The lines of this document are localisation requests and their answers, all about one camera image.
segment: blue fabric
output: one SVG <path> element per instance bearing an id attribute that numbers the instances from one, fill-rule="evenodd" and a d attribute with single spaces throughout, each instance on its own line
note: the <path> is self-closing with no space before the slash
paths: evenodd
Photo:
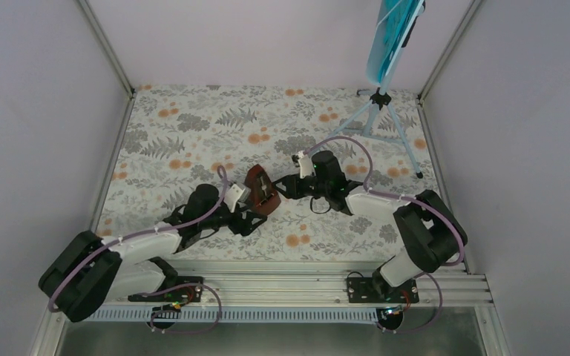
<path id="1" fill-rule="evenodd" d="M 400 4 L 396 6 L 386 20 L 387 25 L 384 37 L 386 54 L 379 68 L 379 82 L 383 80 L 390 61 L 401 46 L 399 42 L 401 41 L 401 37 L 403 37 L 403 33 L 410 30 L 407 28 L 409 19 L 411 19 L 413 14 L 418 10 L 417 6 L 419 0 L 384 0 L 386 10 L 392 10 L 398 2 L 400 2 Z"/>

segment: black mounting plate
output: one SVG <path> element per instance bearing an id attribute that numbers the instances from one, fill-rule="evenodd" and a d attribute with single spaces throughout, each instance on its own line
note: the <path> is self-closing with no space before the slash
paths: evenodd
<path id="1" fill-rule="evenodd" d="M 173 286 L 178 286 L 184 283 L 200 283 L 200 284 L 204 283 L 204 277 L 177 276 L 175 278 L 176 280 L 174 281 Z M 169 303 L 181 302 L 183 301 L 183 299 L 188 297 L 187 289 L 191 289 L 191 292 L 193 293 L 193 298 L 191 299 L 191 303 L 199 303 L 200 299 L 202 298 L 202 291 L 200 290 L 196 292 L 194 286 L 176 289 L 175 291 L 170 291 L 169 293 L 157 295 L 154 297 L 144 297 L 140 294 L 133 294 L 128 297 L 128 300 L 131 302 L 169 302 Z"/>
<path id="2" fill-rule="evenodd" d="M 380 303 L 401 303 L 405 304 L 405 296 L 401 291 L 406 291 L 410 297 L 410 303 L 419 302 L 419 293 L 416 288 L 415 280 L 408 280 L 396 288 L 388 299 L 384 299 L 373 288 L 372 277 L 348 277 L 346 279 L 348 303 L 360 304 L 380 304 Z"/>

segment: floral tablecloth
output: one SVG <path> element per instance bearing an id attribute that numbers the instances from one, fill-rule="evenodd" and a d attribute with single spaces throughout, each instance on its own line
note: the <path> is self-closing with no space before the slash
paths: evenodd
<path id="1" fill-rule="evenodd" d="M 146 85 L 136 104 L 105 199 L 97 233 L 151 228 L 186 202 L 195 186 L 221 184 L 215 169 L 242 182 L 254 164 L 276 180 L 297 170 L 291 155 L 325 138 L 363 105 L 355 89 Z M 414 95 L 390 92 L 424 179 L 416 178 L 402 145 L 362 139 L 374 159 L 372 186 L 417 194 L 437 190 Z M 367 114 L 353 123 L 363 125 Z M 373 133 L 398 137 L 384 109 Z M 347 177 L 363 180 L 368 163 L 351 142 L 328 148 Z M 402 246 L 393 218 L 377 221 L 331 211 L 314 214 L 309 198 L 283 202 L 247 237 L 223 228 L 174 258 L 179 260 L 385 261 Z M 315 210 L 327 207 L 322 200 Z"/>

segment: purple cable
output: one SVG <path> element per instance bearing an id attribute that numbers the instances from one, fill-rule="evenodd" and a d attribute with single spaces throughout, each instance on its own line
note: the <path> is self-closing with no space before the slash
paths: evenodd
<path id="1" fill-rule="evenodd" d="M 180 288 L 184 288 L 184 287 L 192 287 L 192 286 L 202 287 L 202 288 L 210 291 L 215 296 L 215 299 L 217 300 L 217 316 L 215 317 L 215 321 L 213 321 L 213 324 L 211 324 L 209 327 L 201 329 L 201 330 L 194 330 L 194 331 L 188 331 L 188 332 L 174 332 L 174 331 L 167 332 L 165 329 L 159 329 L 156 326 L 154 326 L 154 319 L 157 316 L 164 314 L 166 312 L 169 312 L 169 310 L 159 310 L 159 311 L 153 313 L 151 315 L 150 320 L 149 320 L 149 326 L 151 327 L 152 331 L 160 330 L 163 334 L 169 333 L 169 334 L 179 334 L 179 335 L 196 335 L 196 334 L 202 334 L 205 332 L 210 332 L 215 326 L 217 326 L 217 324 L 220 322 L 220 319 L 222 318 L 222 300 L 220 299 L 220 296 L 217 295 L 217 292 L 213 288 L 211 288 L 205 284 L 202 284 L 202 283 L 184 283 L 184 284 L 179 284 L 177 286 L 173 286 L 171 288 L 167 288 L 164 291 L 155 291 L 153 293 L 142 293 L 141 295 L 143 297 L 153 297 L 156 295 L 169 293 L 170 291 L 174 291 L 176 289 L 180 289 Z"/>
<path id="2" fill-rule="evenodd" d="M 347 141 L 351 141 L 351 142 L 355 143 L 357 146 L 359 146 L 363 150 L 363 152 L 366 154 L 366 157 L 368 157 L 368 163 L 369 163 L 370 167 L 368 168 L 368 174 L 366 175 L 366 178 L 364 178 L 364 190 L 365 191 L 367 191 L 370 194 L 374 194 L 376 196 L 379 196 L 379 197 L 386 197 L 386 198 L 391 198 L 391 199 L 395 199 L 395 200 L 404 200 L 406 202 L 413 202 L 414 204 L 417 204 L 417 205 L 423 207 L 425 210 L 429 211 L 430 213 L 434 214 L 438 219 L 440 219 L 447 226 L 447 228 L 449 228 L 451 233 L 453 233 L 453 237 L 456 238 L 456 242 L 458 243 L 459 256 L 458 256 L 457 260 L 455 260 L 453 262 L 443 263 L 442 264 L 443 266 L 459 265 L 464 260 L 464 243 L 462 241 L 462 238 L 460 237 L 458 230 L 456 229 L 455 226 L 453 226 L 451 221 L 449 221 L 449 219 L 447 219 L 444 215 L 440 214 L 439 211 L 437 211 L 436 209 L 430 207 L 429 205 L 421 202 L 420 200 L 417 200 L 417 199 L 412 198 L 412 197 L 406 197 L 406 196 L 403 196 L 401 194 L 395 194 L 395 193 L 383 193 L 380 191 L 373 191 L 370 189 L 370 187 L 368 186 L 368 181 L 370 180 L 370 177 L 373 175 L 373 158 L 371 157 L 370 152 L 368 152 L 368 150 L 364 147 L 364 145 L 359 143 L 359 141 L 357 141 L 356 139 L 352 139 L 350 137 L 346 137 L 346 136 L 329 137 L 328 139 L 324 139 L 324 140 L 320 141 L 318 144 L 314 145 L 313 147 L 305 150 L 304 153 L 308 154 L 309 152 L 314 151 L 316 148 L 319 148 L 320 146 L 326 144 L 327 142 L 330 142 L 330 141 L 333 141 L 336 139 L 345 139 Z"/>
<path id="3" fill-rule="evenodd" d="M 440 289 L 440 285 L 438 284 L 436 278 L 434 278 L 431 274 L 428 273 L 425 273 L 424 275 L 429 277 L 433 281 L 433 284 L 436 285 L 436 289 L 438 289 L 438 309 L 436 309 L 436 313 L 428 322 L 419 326 L 418 328 L 409 329 L 409 330 L 392 330 L 393 334 L 412 334 L 414 332 L 421 332 L 422 330 L 430 327 L 440 317 L 440 311 L 442 310 L 442 290 Z M 377 327 L 381 329 L 381 332 L 385 332 L 386 329 L 383 326 L 381 326 L 379 322 L 377 322 L 376 324 Z"/>
<path id="4" fill-rule="evenodd" d="M 117 245 L 123 241 L 131 240 L 131 239 L 134 239 L 135 237 L 139 237 L 139 236 L 142 236 L 145 234 L 154 234 L 157 232 L 166 232 L 166 231 L 177 230 L 179 228 L 185 228 L 186 226 L 197 224 L 200 221 L 209 217 L 209 215 L 213 214 L 220 207 L 221 203 L 224 201 L 224 197 L 226 196 L 226 191 L 228 190 L 228 177 L 226 175 L 226 169 L 220 165 L 219 167 L 217 167 L 217 174 L 222 179 L 223 188 L 222 188 L 222 193 L 220 194 L 220 198 L 217 200 L 215 205 L 213 205 L 211 210 L 207 211 L 204 215 L 202 215 L 201 217 L 198 217 L 197 219 L 194 219 L 194 220 L 191 220 L 189 222 L 185 222 L 185 223 L 182 223 L 179 225 L 167 226 L 165 228 L 160 228 L 158 230 L 150 228 L 148 230 L 143 230 L 143 231 L 133 232 L 132 234 L 127 234 L 122 239 L 119 238 L 116 240 L 112 240 L 108 244 L 106 244 L 106 245 L 98 248 L 97 250 L 93 251 L 84 260 L 82 260 L 82 262 L 80 262 L 73 269 L 73 271 L 71 271 L 67 275 L 67 277 L 62 281 L 62 283 L 60 283 L 58 288 L 56 288 L 56 290 L 53 292 L 53 294 L 51 295 L 51 298 L 49 298 L 49 304 L 48 304 L 49 311 L 52 313 L 60 311 L 58 308 L 55 307 L 56 299 L 58 299 L 58 296 L 60 295 L 60 293 L 62 293 L 64 288 L 67 286 L 67 284 L 69 284 L 69 282 L 72 281 L 72 279 L 75 277 L 75 275 L 78 274 L 82 270 L 82 268 L 84 268 L 90 261 L 92 261 L 95 257 L 97 257 L 102 252 L 108 250 L 110 247 Z"/>

